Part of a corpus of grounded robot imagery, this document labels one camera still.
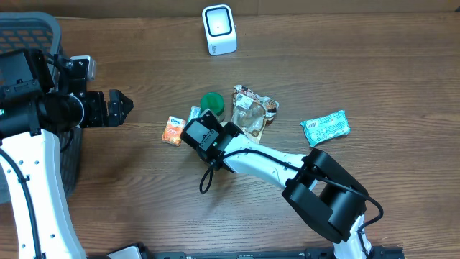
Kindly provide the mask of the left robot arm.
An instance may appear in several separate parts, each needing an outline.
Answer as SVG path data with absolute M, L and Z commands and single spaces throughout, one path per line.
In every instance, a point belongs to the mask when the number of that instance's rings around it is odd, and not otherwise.
M 109 92 L 109 102 L 102 92 L 87 91 L 95 74 L 89 55 L 65 58 L 40 49 L 1 55 L 1 169 L 21 258 L 86 257 L 63 188 L 59 135 L 118 127 L 134 107 L 119 90 Z

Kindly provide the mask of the mint green wipes pack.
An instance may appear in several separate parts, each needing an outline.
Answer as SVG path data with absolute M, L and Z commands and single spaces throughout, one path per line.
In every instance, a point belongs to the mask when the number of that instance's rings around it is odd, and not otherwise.
M 304 135 L 311 147 L 332 140 L 336 137 L 348 135 L 351 132 L 344 110 L 339 110 L 324 117 L 302 121 Z

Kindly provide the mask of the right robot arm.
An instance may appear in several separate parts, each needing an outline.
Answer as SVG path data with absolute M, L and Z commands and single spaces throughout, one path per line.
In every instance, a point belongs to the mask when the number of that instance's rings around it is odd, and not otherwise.
M 365 227 L 382 218 L 364 219 L 366 203 L 381 205 L 328 153 L 284 153 L 252 142 L 233 122 L 221 124 L 209 109 L 190 120 L 180 135 L 209 165 L 203 179 L 225 168 L 281 188 L 282 196 L 317 234 L 333 243 L 336 258 L 370 258 Z

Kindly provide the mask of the beige snack pouch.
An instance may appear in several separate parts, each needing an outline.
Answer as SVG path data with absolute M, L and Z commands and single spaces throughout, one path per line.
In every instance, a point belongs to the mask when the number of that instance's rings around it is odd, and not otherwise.
M 280 105 L 268 96 L 260 96 L 243 85 L 236 85 L 232 96 L 230 121 L 252 141 L 259 144 L 262 133 L 271 124 Z

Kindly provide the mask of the green lid jar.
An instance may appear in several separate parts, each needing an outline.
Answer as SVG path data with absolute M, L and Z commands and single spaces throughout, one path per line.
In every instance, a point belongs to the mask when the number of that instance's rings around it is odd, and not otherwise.
M 221 94 L 208 92 L 201 98 L 201 111 L 210 109 L 217 117 L 218 121 L 223 122 L 225 118 L 225 103 Z

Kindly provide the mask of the orange tissue pack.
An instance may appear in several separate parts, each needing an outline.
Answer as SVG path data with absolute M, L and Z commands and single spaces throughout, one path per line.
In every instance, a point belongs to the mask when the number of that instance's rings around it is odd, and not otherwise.
M 178 147 L 182 141 L 180 135 L 185 128 L 185 124 L 184 119 L 169 116 L 165 130 L 162 133 L 162 141 Z

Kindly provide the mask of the blue tissue pack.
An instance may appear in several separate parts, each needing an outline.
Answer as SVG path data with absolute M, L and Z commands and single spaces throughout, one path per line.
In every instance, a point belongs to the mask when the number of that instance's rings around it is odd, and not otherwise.
M 201 108 L 199 106 L 192 106 L 190 108 L 188 122 L 190 122 L 192 119 L 198 118 L 200 115 L 201 115 Z

